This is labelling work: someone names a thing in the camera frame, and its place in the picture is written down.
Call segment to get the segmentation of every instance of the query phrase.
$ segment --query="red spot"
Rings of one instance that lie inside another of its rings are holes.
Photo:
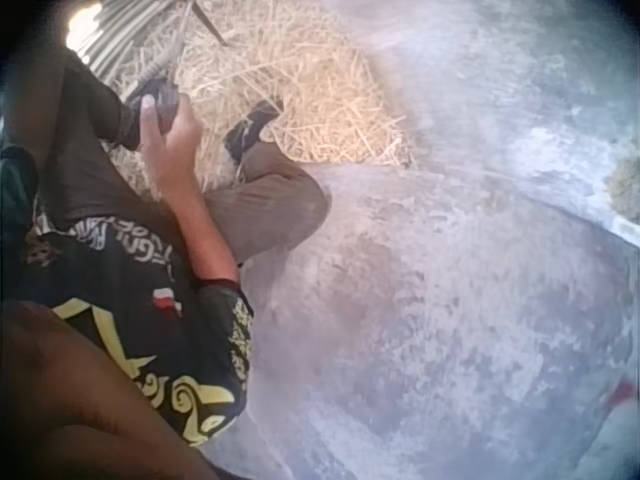
[[[626,402],[630,402],[633,400],[638,401],[638,395],[639,392],[636,385],[632,384],[628,380],[621,380],[618,388],[616,388],[616,391],[613,392],[613,394],[609,398],[607,405],[609,405],[611,408],[615,408]]]
[[[153,305],[157,308],[175,309],[175,302],[173,301],[173,298],[154,298]]]

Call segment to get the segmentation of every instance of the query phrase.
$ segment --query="knee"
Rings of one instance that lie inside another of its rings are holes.
[[[329,213],[329,200],[320,185],[306,175],[296,181],[292,208],[295,221],[290,230],[289,247],[294,247],[309,238],[320,228]]]

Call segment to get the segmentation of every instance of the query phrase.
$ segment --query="brown pants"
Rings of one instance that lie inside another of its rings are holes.
[[[172,215],[133,191],[100,142],[135,148],[132,128],[138,126],[131,110],[69,53],[54,145],[41,180],[45,211],[58,228],[88,216],[134,220],[184,253]],[[276,246],[294,247],[323,222],[328,203],[322,190],[276,145],[256,144],[242,159],[242,168],[244,184],[204,194],[239,263]]]

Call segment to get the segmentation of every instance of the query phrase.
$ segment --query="dry straw pile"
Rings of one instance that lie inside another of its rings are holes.
[[[203,9],[230,44],[222,47],[191,15],[177,83],[191,95],[205,126],[197,173],[203,186],[233,176],[220,153],[225,133],[259,100],[279,97],[284,112],[265,132],[301,162],[406,165],[400,124],[367,61],[336,19],[308,0],[209,0]],[[125,91],[171,44],[181,8],[149,29],[114,81]],[[148,187],[139,164],[117,152],[121,171]]]

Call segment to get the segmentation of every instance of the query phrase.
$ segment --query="gray concrete surface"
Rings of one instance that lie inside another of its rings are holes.
[[[640,228],[609,179],[639,151],[637,35],[604,1],[323,2],[415,162],[311,167],[332,211],[246,265],[249,408],[205,453],[266,480],[628,480],[638,404],[607,401],[640,375]]]
[[[640,154],[638,36],[614,2],[324,3],[408,115],[417,168],[507,182],[640,246],[608,184]]]
[[[248,413],[207,454],[269,480],[576,475],[634,355],[638,250],[473,175],[311,171],[332,211],[245,266]]]

